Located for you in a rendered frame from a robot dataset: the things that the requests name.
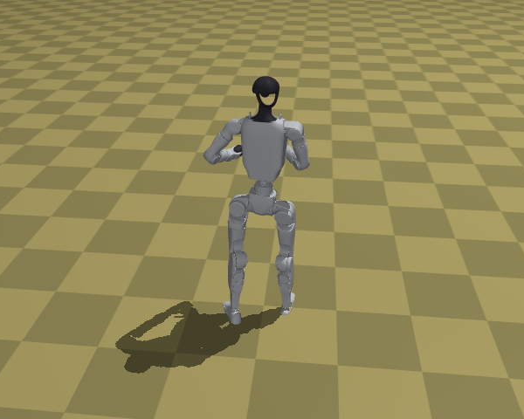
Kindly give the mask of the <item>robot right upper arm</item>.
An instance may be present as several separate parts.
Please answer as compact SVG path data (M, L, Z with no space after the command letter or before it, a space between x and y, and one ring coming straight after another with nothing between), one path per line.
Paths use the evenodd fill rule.
M284 123L285 135L293 145L293 151L297 157L293 159L293 165L297 170L308 168L307 143L303 125L298 121L286 120Z

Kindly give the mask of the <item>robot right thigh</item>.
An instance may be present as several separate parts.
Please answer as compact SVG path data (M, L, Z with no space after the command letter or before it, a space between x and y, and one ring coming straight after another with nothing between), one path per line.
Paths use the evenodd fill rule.
M275 200L273 214L277 222L279 237L279 255L275 259L276 269L286 272L288 257L293 257L293 247L296 228L295 207L290 201Z

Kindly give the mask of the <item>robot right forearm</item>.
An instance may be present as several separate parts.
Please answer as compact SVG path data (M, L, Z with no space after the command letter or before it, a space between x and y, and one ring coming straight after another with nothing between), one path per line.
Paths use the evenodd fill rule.
M293 148L289 147L287 145L286 147L286 159L289 160L293 164L293 159L297 157L296 154L293 151ZM309 158L308 158L309 159Z

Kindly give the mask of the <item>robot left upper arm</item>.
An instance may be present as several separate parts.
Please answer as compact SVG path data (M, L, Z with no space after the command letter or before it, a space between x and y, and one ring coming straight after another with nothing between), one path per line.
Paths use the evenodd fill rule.
M233 119L226 123L224 128L211 143L210 147L203 154L203 157L209 164L217 164L221 159L219 152L233 140L234 134L241 134L243 120L244 119Z

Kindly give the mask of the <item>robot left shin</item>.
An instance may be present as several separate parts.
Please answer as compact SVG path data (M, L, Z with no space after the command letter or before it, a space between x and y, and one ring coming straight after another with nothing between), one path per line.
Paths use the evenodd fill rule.
M245 270L239 269L236 270L237 259L234 253L231 253L229 256L228 262L228 285L231 292L231 306L230 310L233 313L236 308L238 312L239 307L239 297L243 289L243 283L245 280Z

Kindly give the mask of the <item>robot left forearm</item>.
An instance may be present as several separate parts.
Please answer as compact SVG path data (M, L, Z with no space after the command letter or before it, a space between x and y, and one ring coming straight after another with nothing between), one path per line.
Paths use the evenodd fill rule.
M238 157L241 155L242 151L239 152L239 153L236 153L233 149L235 148L236 146L233 146L232 148L228 148L228 149L222 149L219 154L221 155L221 159L219 162L222 162L222 161L231 161L233 159L238 159ZM207 148L208 149L208 148ZM206 149L206 150L207 150ZM206 151L205 150L205 151Z

